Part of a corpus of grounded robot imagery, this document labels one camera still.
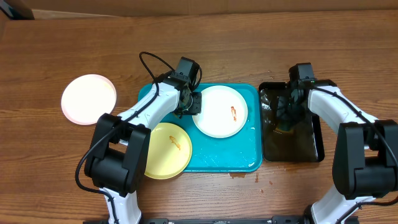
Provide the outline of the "green yellow sponge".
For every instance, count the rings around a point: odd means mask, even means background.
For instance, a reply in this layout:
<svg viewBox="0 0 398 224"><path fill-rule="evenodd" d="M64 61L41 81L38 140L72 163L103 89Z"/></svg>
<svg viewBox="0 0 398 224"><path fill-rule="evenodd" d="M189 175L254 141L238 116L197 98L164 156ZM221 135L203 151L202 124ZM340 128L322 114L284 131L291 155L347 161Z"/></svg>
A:
<svg viewBox="0 0 398 224"><path fill-rule="evenodd" d="M289 122L281 121L276 125L274 131L279 134L293 134L294 127Z"/></svg>

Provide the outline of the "white plate mint rim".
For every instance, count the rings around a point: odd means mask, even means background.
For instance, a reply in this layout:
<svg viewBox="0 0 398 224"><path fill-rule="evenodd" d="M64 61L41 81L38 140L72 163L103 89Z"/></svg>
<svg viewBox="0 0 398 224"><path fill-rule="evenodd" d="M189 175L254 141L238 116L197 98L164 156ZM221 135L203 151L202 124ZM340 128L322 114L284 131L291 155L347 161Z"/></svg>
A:
<svg viewBox="0 0 398 224"><path fill-rule="evenodd" d="M201 91L201 113L192 118L196 127L207 136L228 138L245 125L248 106L237 90L214 85Z"/></svg>

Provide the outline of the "yellow plate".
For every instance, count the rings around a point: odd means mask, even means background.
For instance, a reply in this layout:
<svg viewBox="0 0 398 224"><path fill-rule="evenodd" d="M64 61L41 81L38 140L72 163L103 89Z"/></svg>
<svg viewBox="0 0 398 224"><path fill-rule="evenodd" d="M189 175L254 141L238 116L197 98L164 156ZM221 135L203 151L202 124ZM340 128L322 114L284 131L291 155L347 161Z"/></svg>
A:
<svg viewBox="0 0 398 224"><path fill-rule="evenodd" d="M151 132L145 176L164 180L188 166L193 147L189 135L176 124L159 123Z"/></svg>

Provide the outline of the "white plate pink rim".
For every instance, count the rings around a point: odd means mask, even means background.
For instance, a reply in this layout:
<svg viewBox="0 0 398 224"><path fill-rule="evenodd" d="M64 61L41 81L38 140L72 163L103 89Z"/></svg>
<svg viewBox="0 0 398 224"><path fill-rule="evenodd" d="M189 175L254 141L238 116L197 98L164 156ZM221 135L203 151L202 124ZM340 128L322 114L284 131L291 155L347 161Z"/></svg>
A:
<svg viewBox="0 0 398 224"><path fill-rule="evenodd" d="M79 125L95 124L100 116L111 113L117 93L113 83L104 76L87 74L67 85L61 98L65 117Z"/></svg>

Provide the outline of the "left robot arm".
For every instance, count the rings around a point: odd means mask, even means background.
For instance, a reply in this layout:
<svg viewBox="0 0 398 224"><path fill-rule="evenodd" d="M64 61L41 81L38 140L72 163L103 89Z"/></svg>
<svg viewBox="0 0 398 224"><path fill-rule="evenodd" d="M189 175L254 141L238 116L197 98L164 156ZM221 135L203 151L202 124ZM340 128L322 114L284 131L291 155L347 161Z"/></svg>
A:
<svg viewBox="0 0 398 224"><path fill-rule="evenodd" d="M196 115L201 70L169 71L154 79L150 92L129 110L97 121L90 149L75 172L79 188L104 195L108 223L142 223L136 190L144 176L150 134L170 113Z"/></svg>

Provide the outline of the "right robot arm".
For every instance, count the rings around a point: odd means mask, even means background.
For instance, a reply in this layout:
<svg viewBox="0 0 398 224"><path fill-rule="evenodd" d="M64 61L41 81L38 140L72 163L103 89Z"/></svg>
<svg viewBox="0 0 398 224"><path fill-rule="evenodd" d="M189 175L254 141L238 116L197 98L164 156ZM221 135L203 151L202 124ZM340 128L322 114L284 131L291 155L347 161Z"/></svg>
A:
<svg viewBox="0 0 398 224"><path fill-rule="evenodd" d="M306 208L300 223L357 223L352 214L364 205L388 207L397 200L377 202L397 191L397 123L379 120L352 104L331 80L268 83L275 130L289 133L311 119L316 149L323 146L319 120L337 134L332 167L333 185Z"/></svg>

